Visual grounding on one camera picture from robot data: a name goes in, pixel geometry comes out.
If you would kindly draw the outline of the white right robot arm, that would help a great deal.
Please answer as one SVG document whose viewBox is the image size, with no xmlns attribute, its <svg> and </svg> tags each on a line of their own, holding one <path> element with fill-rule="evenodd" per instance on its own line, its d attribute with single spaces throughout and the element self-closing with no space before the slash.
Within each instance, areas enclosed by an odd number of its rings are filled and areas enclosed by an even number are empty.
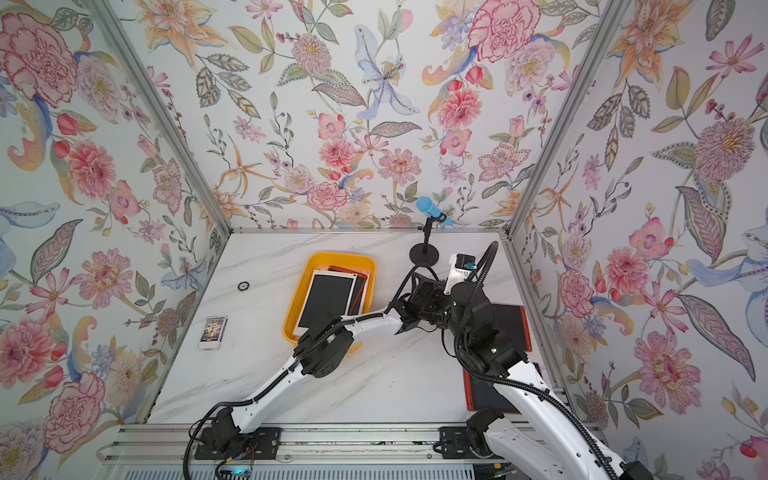
<svg viewBox="0 0 768 480">
<path fill-rule="evenodd" d="M 642 462 L 624 461 L 552 393 L 525 350 L 497 328 L 495 322 L 505 316 L 495 307 L 477 283 L 451 288 L 445 314 L 455 355 L 470 377 L 490 384 L 542 440 L 532 439 L 502 413 L 481 411 L 467 426 L 490 453 L 531 479 L 651 479 Z"/>
</svg>

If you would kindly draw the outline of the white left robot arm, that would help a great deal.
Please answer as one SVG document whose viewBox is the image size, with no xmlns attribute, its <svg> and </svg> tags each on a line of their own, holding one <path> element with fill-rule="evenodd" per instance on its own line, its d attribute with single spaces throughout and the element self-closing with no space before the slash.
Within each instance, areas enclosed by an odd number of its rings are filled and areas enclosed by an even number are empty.
<svg viewBox="0 0 768 480">
<path fill-rule="evenodd" d="M 411 290 L 380 310 L 354 316 L 325 316 L 299 339 L 291 356 L 262 386 L 243 400 L 222 401 L 204 416 L 209 425 L 201 443 L 227 455 L 243 447 L 254 436 L 271 411 L 292 388 L 307 379 L 321 379 L 333 373 L 352 347 L 379 337 L 391 337 L 413 330 L 426 322 L 446 327 L 450 308 L 445 286 L 432 278 L 417 275 Z"/>
</svg>

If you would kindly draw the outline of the white writing tablet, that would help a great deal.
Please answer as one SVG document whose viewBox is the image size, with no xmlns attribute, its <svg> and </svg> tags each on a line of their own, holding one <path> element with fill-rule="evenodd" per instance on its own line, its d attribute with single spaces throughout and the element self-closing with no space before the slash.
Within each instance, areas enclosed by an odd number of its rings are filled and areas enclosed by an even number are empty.
<svg viewBox="0 0 768 480">
<path fill-rule="evenodd" d="M 300 337 L 327 314 L 332 318 L 346 315 L 356 283 L 357 276 L 352 273 L 314 270 L 292 334 Z"/>
</svg>

